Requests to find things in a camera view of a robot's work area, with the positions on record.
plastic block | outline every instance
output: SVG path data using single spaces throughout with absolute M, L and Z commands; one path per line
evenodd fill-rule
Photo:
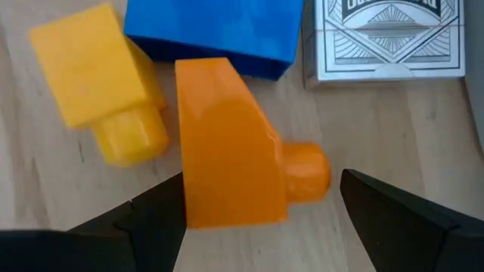
M 275 223 L 288 202 L 326 194 L 330 167 L 310 143 L 283 143 L 226 58 L 175 63 L 189 228 Z
M 278 79 L 294 62 L 303 0 L 129 0 L 125 34 L 155 61 L 227 57 Z
M 112 4 L 38 26 L 30 37 L 64 121 L 94 127 L 107 162 L 127 166 L 166 149 L 154 65 L 123 35 Z

white card box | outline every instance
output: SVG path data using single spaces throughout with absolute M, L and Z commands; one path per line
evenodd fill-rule
M 465 75 L 464 0 L 306 0 L 306 87 Z

table surface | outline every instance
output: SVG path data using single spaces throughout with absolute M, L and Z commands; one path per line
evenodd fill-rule
M 121 14 L 126 0 L 114 1 Z M 172 64 L 157 64 L 172 144 L 133 168 L 104 164 L 89 130 L 69 131 L 27 30 L 95 0 L 0 0 L 0 227 L 66 230 L 181 171 Z M 484 219 L 484 163 L 461 80 L 303 88 L 301 56 L 279 80 L 246 79 L 285 140 L 314 141 L 333 183 L 323 202 L 292 206 L 283 224 L 189 230 L 176 271 L 374 271 L 341 198 L 354 168 Z

wooden surface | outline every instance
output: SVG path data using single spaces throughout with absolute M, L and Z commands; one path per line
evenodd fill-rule
M 0 1 L 0 227 L 66 230 L 181 170 L 173 66 L 159 64 L 169 101 L 167 154 L 134 168 L 104 164 L 90 131 L 68 131 L 26 31 L 95 0 Z M 121 14 L 126 0 L 116 0 Z M 188 231 L 177 271 L 374 271 L 338 190 L 355 168 L 484 219 L 484 163 L 459 80 L 303 89 L 300 55 L 279 82 L 247 79 L 286 140 L 315 141 L 334 175 L 323 202 L 293 206 L 283 224 Z

blue block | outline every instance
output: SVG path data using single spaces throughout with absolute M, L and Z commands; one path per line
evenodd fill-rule
M 125 34 L 155 61 L 227 57 L 278 79 L 294 62 L 304 0 L 129 0 Z

